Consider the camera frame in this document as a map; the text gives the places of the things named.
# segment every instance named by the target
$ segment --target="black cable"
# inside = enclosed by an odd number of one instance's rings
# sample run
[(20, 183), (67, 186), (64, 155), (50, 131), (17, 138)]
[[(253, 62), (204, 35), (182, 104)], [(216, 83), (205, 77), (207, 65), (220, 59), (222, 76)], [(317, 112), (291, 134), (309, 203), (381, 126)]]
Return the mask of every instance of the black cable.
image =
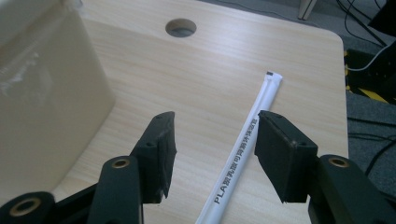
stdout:
[[(347, 30), (351, 35), (355, 36), (355, 37), (358, 38), (358, 39), (361, 39), (361, 40), (364, 40), (364, 41), (368, 41), (368, 42), (370, 42), (370, 43), (373, 43), (373, 44), (375, 44), (375, 45), (378, 45), (378, 46), (380, 46), (380, 47), (385, 47), (385, 46), (387, 45), (383, 40), (381, 40), (381, 38), (379, 38), (376, 34), (374, 34), (363, 22), (361, 22), (355, 15), (353, 15), (353, 14), (350, 12), (350, 9), (352, 8), (353, 3), (355, 2), (355, 0), (353, 0), (352, 2), (349, 2), (349, 1), (348, 1), (348, 2), (350, 3), (350, 4), (349, 4), (349, 8), (345, 7), (344, 4), (342, 4), (342, 3), (340, 2), (340, 0), (336, 0), (336, 1), (337, 1), (338, 6), (339, 6), (341, 9), (343, 9), (343, 10), (345, 11), (345, 13), (346, 13), (346, 16), (345, 16), (345, 19), (344, 19), (344, 25), (345, 25), (345, 27), (346, 27), (346, 30)], [(375, 38), (380, 44), (376, 44), (376, 43), (373, 42), (373, 41), (370, 41), (370, 40), (361, 38), (360, 36), (357, 36), (357, 35), (352, 34), (352, 33), (348, 30), (348, 28), (347, 28), (347, 17), (348, 17), (348, 16), (352, 17), (362, 28), (364, 28), (364, 30), (366, 30), (366, 31), (367, 31), (373, 38)]]
[(390, 135), (388, 137), (384, 137), (384, 136), (380, 136), (380, 135), (376, 135), (376, 134), (371, 134), (371, 133), (348, 133), (347, 135), (348, 135), (349, 138), (376, 141), (376, 142), (396, 140), (396, 139), (393, 139), (394, 137), (396, 137), (396, 134)]
[(362, 11), (360, 11), (360, 10), (358, 10), (355, 6), (352, 6), (357, 12), (359, 12), (363, 17), (365, 17), (367, 20), (372, 20), (373, 18), (371, 18), (371, 17), (369, 17), (369, 16), (367, 16), (367, 14), (365, 14), (364, 12), (362, 12)]
[(357, 121), (357, 122), (363, 122), (363, 123), (369, 123), (369, 124), (374, 124), (374, 125), (381, 125), (381, 126), (387, 126), (387, 127), (396, 128), (396, 124), (392, 124), (392, 123), (386, 123), (386, 122), (380, 122), (380, 121), (372, 121), (372, 120), (368, 120), (368, 119), (355, 119), (355, 118), (352, 118), (352, 117), (347, 117), (347, 119), (353, 120), (353, 121)]
[(385, 147), (383, 147), (381, 150), (379, 150), (374, 156), (373, 159), (370, 161), (369, 166), (366, 169), (366, 172), (364, 172), (365, 175), (369, 175), (370, 172), (373, 170), (373, 167), (376, 163), (376, 161), (384, 154), (386, 151), (391, 149), (394, 145), (396, 145), (396, 140), (391, 141), (389, 144), (387, 144)]

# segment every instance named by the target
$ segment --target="white tube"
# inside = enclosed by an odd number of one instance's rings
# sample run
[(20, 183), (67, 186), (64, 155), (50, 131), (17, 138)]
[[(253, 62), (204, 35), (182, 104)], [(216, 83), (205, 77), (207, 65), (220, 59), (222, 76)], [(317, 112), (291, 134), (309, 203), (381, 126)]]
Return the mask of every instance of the white tube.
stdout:
[(230, 153), (215, 187), (212, 189), (200, 216), (195, 222), (196, 224), (220, 223), (249, 154), (256, 145), (259, 112), (261, 110), (269, 110), (281, 80), (282, 76), (274, 72), (267, 72), (265, 75), (259, 95), (247, 116), (247, 120), (236, 139), (233, 151)]

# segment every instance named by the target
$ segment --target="wooden table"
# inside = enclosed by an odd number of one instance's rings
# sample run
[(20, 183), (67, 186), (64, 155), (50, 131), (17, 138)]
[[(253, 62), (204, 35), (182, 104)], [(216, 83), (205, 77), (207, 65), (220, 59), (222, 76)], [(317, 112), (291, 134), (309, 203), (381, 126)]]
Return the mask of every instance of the wooden table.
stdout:
[[(341, 39), (325, 30), (189, 0), (86, 0), (83, 18), (117, 97), (114, 109), (57, 189), (57, 200), (97, 182), (102, 164), (128, 155), (157, 114), (176, 112), (169, 197), (144, 206), (146, 223), (194, 223), (266, 71), (284, 79), (271, 108), (319, 146), (347, 156)], [(194, 35), (165, 32), (173, 19)], [(308, 223), (307, 204), (282, 204), (251, 155), (224, 223)]]

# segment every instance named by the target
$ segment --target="cable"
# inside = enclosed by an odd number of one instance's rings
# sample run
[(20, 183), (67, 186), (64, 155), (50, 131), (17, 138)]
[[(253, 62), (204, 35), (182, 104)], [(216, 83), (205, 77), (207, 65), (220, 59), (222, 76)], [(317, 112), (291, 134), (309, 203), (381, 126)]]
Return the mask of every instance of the cable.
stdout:
[[(361, 39), (361, 40), (364, 40), (364, 41), (368, 41), (368, 42), (370, 42), (370, 43), (372, 43), (372, 44), (375, 44), (375, 45), (377, 45), (377, 46), (380, 46), (380, 47), (385, 47), (385, 46), (387, 45), (383, 40), (381, 40), (381, 38), (379, 38), (376, 34), (374, 34), (369, 28), (367, 28), (367, 26), (366, 26), (363, 22), (361, 22), (355, 15), (353, 15), (353, 14), (350, 12), (350, 9), (352, 8), (353, 3), (355, 2), (355, 0), (353, 0), (352, 2), (349, 2), (349, 1), (348, 1), (348, 2), (350, 3), (350, 4), (349, 4), (349, 8), (345, 7), (344, 4), (342, 4), (342, 3), (340, 2), (340, 0), (336, 0), (336, 1), (337, 1), (338, 6), (339, 6), (341, 9), (343, 9), (343, 10), (345, 11), (345, 13), (346, 13), (346, 16), (345, 16), (345, 19), (344, 19), (344, 25), (345, 25), (345, 27), (346, 27), (346, 30), (347, 30), (351, 35), (355, 36), (355, 37), (358, 38), (358, 39)], [(376, 43), (373, 42), (373, 41), (370, 41), (370, 40), (361, 38), (360, 36), (357, 36), (357, 35), (352, 34), (352, 33), (349, 31), (349, 29), (347, 28), (347, 17), (348, 17), (348, 16), (352, 17), (362, 28), (364, 28), (364, 30), (366, 30), (366, 31), (367, 31), (373, 38), (375, 38), (380, 44), (376, 44)]]
[(367, 20), (372, 20), (372, 19), (373, 19), (373, 18), (367, 16), (364, 12), (358, 10), (355, 6), (352, 6), (352, 7), (353, 7), (357, 12), (359, 12), (363, 17), (365, 17)]
[(393, 139), (394, 137), (396, 137), (396, 134), (390, 135), (388, 137), (371, 134), (371, 133), (348, 133), (347, 135), (349, 138), (363, 139), (363, 140), (376, 141), (376, 142), (396, 140)]
[(369, 123), (369, 124), (374, 124), (374, 125), (381, 125), (381, 126), (388, 126), (388, 127), (396, 128), (396, 124), (392, 124), (392, 123), (372, 121), (372, 120), (368, 120), (368, 119), (355, 119), (352, 117), (347, 117), (347, 119), (357, 121), (357, 122), (363, 122), (363, 123)]
[(359, 72), (359, 71), (363, 71), (366, 70), (367, 68), (370, 67), (370, 65), (375, 61), (375, 59), (387, 48), (389, 48), (391, 45), (387, 45), (386, 47), (382, 48), (375, 56), (374, 58), (366, 64), (366, 66), (364, 66), (363, 68), (349, 68), (347, 67), (346, 69), (352, 72)]
[(370, 172), (373, 170), (373, 167), (376, 163), (376, 161), (384, 154), (386, 151), (391, 149), (394, 145), (396, 145), (396, 140), (391, 141), (389, 144), (387, 144), (385, 147), (383, 147), (381, 150), (379, 150), (374, 156), (373, 159), (371, 160), (369, 166), (366, 169), (366, 172), (364, 172), (365, 175), (369, 175)]

